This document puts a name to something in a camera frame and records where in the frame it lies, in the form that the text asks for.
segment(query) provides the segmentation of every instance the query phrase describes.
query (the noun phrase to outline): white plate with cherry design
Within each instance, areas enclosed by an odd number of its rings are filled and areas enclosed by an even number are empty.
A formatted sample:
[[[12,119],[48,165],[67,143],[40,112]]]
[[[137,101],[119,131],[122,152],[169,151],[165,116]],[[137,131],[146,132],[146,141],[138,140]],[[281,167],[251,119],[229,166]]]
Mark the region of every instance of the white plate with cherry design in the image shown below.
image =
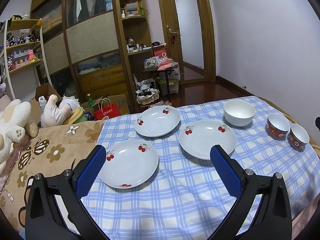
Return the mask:
[[[158,162],[158,153],[151,143],[143,140],[122,141],[107,150],[106,162],[99,176],[111,187],[132,188],[147,181]]]
[[[236,147],[234,131],[226,124],[214,120],[200,120],[182,125],[179,134],[181,147],[193,157],[210,160],[212,146],[219,144],[227,154]]]
[[[180,122],[180,113],[172,106],[154,106],[140,114],[134,128],[146,137],[160,137],[171,132]]]

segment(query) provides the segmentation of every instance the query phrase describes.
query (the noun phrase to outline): plaid fabric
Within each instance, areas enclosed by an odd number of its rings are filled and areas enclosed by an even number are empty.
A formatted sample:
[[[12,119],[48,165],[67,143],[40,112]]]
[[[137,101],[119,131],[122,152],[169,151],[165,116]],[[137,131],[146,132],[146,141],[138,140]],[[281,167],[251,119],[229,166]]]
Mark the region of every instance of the plaid fabric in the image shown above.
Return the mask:
[[[232,158],[259,175],[282,173],[287,186],[292,218],[320,192],[319,159],[308,144],[303,152],[289,146],[288,135],[274,140],[266,132],[269,113],[280,113],[257,97],[245,97],[256,114],[253,123],[234,128],[237,137]],[[211,162],[198,160],[179,145],[180,129],[197,120],[226,122],[223,101],[179,107],[181,123],[160,138],[139,136],[134,123],[138,114],[112,118],[104,124],[98,144],[109,148],[127,139],[151,142],[159,154],[159,167],[139,187],[113,189],[98,176],[84,206],[97,224],[114,239],[206,239],[232,207],[231,197]],[[240,232],[248,229],[259,204],[256,200]]]

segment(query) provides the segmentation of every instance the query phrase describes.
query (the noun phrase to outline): woven panel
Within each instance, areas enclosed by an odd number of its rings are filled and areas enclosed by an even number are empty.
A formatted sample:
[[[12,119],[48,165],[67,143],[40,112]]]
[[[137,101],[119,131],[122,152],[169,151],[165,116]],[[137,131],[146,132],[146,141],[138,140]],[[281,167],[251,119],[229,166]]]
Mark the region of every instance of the woven panel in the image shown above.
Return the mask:
[[[113,12],[68,28],[67,38],[72,63],[119,49]]]
[[[63,33],[44,44],[44,54],[49,74],[69,66]]]

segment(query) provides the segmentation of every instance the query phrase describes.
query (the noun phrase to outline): table leg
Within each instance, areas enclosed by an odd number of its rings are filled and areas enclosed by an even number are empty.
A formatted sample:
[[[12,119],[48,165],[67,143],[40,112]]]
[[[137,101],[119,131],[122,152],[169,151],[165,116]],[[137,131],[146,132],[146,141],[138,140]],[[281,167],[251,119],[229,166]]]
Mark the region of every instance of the table leg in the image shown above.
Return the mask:
[[[164,73],[165,73],[165,82],[166,82],[166,84],[167,84],[168,100],[169,100],[169,102],[171,102],[170,88],[169,88],[169,79],[168,79],[168,71],[166,70]]]

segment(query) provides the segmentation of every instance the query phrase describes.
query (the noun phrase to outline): bag handle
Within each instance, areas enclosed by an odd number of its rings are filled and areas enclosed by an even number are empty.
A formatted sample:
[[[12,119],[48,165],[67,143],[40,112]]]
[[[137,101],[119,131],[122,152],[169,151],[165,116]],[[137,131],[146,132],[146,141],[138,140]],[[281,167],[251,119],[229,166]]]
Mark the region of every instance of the bag handle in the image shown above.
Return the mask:
[[[103,98],[103,99],[100,99],[100,101],[99,101],[99,103],[98,103],[98,106],[99,106],[99,110],[102,112],[102,105],[103,105],[103,101],[106,101],[106,102],[108,102],[109,101],[109,103],[110,103],[110,109],[112,108],[112,106],[111,106],[111,101],[109,100],[109,98]]]

